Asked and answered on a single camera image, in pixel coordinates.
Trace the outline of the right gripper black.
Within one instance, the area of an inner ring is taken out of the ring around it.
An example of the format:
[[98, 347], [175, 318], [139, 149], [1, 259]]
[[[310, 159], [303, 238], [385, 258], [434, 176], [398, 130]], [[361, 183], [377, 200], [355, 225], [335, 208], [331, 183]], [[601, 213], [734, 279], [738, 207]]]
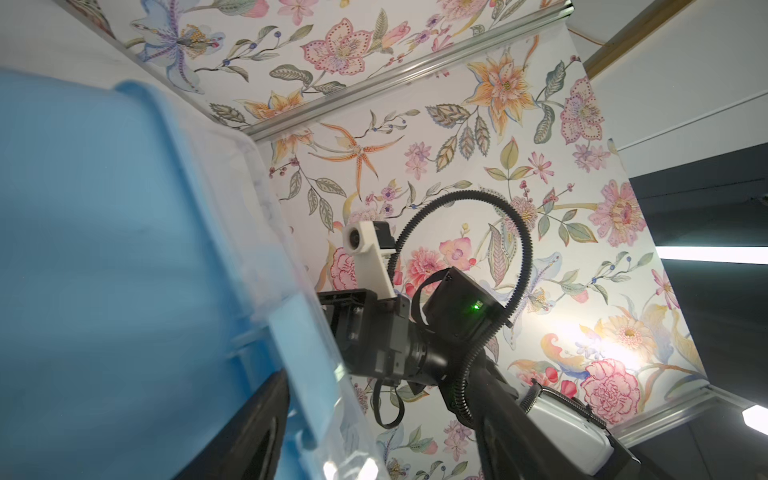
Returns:
[[350, 374], [388, 386], [436, 386], [443, 379], [447, 347], [410, 319], [408, 298], [354, 289], [320, 292], [318, 299]]

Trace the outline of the light blue plastic toolbox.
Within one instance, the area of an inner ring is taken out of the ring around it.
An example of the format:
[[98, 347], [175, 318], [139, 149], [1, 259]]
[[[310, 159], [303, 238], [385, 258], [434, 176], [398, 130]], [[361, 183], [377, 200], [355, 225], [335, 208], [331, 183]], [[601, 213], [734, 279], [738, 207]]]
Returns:
[[2, 477], [175, 479], [279, 370], [273, 479], [385, 478], [254, 144], [3, 70]]

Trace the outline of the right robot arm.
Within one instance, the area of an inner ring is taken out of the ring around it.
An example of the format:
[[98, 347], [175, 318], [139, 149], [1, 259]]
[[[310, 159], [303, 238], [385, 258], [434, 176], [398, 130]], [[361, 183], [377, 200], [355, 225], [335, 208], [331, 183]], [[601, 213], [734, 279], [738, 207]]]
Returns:
[[381, 298], [367, 289], [318, 295], [347, 371], [373, 379], [374, 417], [381, 390], [391, 388], [397, 416], [406, 397], [439, 389], [446, 408], [458, 413], [452, 383], [462, 362], [472, 414], [459, 426], [474, 431], [487, 479], [639, 479], [640, 460], [608, 430], [605, 416], [537, 379], [523, 393], [509, 385], [485, 352], [484, 334], [504, 319], [504, 307], [456, 268], [426, 280], [436, 289], [421, 305], [402, 295]]

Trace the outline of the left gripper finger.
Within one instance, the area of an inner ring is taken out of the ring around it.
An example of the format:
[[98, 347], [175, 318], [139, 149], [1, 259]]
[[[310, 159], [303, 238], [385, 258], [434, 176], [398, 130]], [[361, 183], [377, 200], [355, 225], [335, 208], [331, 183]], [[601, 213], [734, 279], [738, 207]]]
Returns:
[[279, 370], [265, 380], [175, 479], [273, 479], [289, 407], [288, 376]]

